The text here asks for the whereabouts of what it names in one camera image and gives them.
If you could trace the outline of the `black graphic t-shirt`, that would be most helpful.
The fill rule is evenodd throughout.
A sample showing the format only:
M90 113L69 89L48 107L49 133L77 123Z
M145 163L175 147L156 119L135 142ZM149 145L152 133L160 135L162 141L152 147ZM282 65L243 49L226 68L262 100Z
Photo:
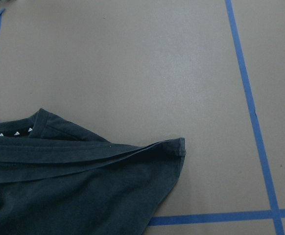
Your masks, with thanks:
M184 138L111 143L44 109L0 122L0 235L141 235L185 155Z

